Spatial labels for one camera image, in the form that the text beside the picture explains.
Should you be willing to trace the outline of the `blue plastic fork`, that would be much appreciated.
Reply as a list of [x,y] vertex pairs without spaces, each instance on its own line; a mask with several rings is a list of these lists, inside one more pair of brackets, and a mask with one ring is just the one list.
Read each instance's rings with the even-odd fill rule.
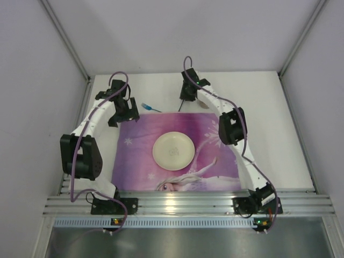
[[160,110],[157,110],[157,109],[147,105],[146,103],[141,103],[141,106],[147,111],[161,112]]

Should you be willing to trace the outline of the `small beige cup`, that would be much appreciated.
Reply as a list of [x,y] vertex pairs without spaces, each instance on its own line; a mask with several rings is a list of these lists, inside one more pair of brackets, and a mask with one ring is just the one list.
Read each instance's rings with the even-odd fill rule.
[[202,109],[209,109],[209,107],[202,101],[198,101],[198,104]]

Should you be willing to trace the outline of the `purple pink printed cloth mat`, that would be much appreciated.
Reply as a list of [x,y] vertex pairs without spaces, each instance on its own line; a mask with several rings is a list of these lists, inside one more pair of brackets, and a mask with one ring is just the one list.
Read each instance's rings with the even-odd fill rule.
[[[112,183],[125,191],[237,191],[241,189],[237,158],[218,135],[211,113],[143,114],[120,126]],[[153,146],[165,133],[188,136],[195,147],[191,162],[164,169],[153,158]]]

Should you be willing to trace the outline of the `cream round plate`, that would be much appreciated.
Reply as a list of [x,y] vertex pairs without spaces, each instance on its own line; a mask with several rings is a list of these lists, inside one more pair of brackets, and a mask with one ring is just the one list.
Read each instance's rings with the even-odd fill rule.
[[184,133],[168,132],[154,142],[152,155],[159,167],[178,171],[186,168],[193,161],[195,145]]

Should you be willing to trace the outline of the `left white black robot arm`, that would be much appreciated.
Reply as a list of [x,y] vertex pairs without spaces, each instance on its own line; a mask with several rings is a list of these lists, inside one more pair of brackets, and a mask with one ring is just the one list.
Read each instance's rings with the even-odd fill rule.
[[128,82],[111,79],[109,88],[96,95],[80,125],[61,137],[62,170],[71,177],[72,202],[87,192],[97,193],[101,199],[116,197],[117,188],[111,182],[113,130],[122,122],[139,118]]

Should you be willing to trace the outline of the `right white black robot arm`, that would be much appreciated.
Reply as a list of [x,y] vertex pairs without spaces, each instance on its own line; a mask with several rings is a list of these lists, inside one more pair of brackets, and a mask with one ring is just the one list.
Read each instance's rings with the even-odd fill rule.
[[211,83],[200,79],[193,68],[182,72],[183,85],[180,99],[203,102],[218,117],[219,139],[234,152],[239,162],[241,185],[249,196],[240,201],[238,214],[256,214],[271,210],[278,213],[279,202],[271,180],[258,168],[248,143],[245,113],[234,102],[218,96]]

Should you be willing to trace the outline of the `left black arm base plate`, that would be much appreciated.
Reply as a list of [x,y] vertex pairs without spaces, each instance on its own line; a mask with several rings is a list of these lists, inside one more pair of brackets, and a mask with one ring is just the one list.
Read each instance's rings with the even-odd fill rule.
[[[127,214],[133,215],[138,210],[137,198],[121,198],[120,201],[127,208]],[[124,208],[111,200],[102,200],[94,198],[92,201],[91,212],[92,215],[124,215]]]

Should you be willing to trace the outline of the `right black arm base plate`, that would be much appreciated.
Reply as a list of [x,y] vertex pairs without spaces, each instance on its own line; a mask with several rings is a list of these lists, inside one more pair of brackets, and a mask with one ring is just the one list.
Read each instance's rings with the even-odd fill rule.
[[234,213],[243,217],[256,214],[278,214],[283,213],[279,198],[270,201],[264,206],[258,206],[251,197],[235,197],[232,199]]

